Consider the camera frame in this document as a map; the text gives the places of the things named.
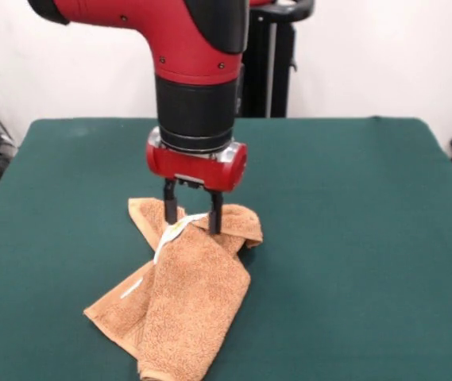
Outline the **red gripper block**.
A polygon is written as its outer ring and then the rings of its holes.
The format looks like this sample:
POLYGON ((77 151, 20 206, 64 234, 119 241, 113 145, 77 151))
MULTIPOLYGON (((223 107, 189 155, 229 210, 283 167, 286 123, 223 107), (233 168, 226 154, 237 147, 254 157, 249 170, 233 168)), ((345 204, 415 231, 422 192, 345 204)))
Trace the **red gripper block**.
POLYGON ((158 127, 152 129, 146 143, 146 161, 153 174, 165 178, 163 188, 165 221, 167 223, 178 221, 175 180, 182 180, 209 190, 211 196, 209 232, 212 235, 220 234, 222 192, 233 191, 241 182, 247 155, 247 145, 235 140, 223 150, 214 153, 177 152, 163 144, 158 127))

